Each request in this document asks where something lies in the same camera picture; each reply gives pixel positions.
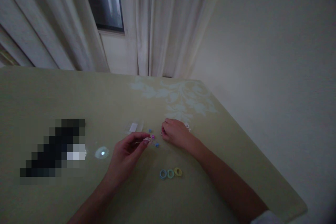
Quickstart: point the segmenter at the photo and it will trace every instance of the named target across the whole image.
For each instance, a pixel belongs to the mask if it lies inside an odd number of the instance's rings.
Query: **white paper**
[[[135,132],[137,129],[138,124],[132,123],[131,128],[129,129],[130,132]]]

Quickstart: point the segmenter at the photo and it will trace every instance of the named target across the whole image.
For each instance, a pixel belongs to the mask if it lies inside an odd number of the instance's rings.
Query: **white sleeve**
[[[270,210],[258,216],[251,224],[284,224],[274,213]]]

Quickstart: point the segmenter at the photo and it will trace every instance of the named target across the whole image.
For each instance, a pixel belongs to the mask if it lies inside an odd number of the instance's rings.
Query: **yellow hair tie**
[[[174,169],[174,172],[175,172],[175,175],[178,176],[178,177],[181,177],[182,176],[182,171],[180,168],[176,167]]]

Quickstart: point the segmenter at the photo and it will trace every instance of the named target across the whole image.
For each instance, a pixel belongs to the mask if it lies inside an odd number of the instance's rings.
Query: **hand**
[[[144,140],[147,137],[150,137],[150,134],[133,132],[115,145],[110,166],[103,179],[104,184],[109,184],[110,188],[115,190],[125,182],[147,148],[149,141]]]
[[[183,122],[166,118],[161,126],[162,138],[190,152],[195,142],[198,140],[193,136]]]

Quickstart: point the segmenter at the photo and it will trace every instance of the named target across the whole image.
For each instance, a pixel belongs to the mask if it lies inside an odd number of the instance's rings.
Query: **blue hair tie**
[[[164,180],[166,177],[167,177],[167,172],[166,172],[166,170],[161,170],[161,171],[160,171],[160,178],[161,178],[162,180]]]

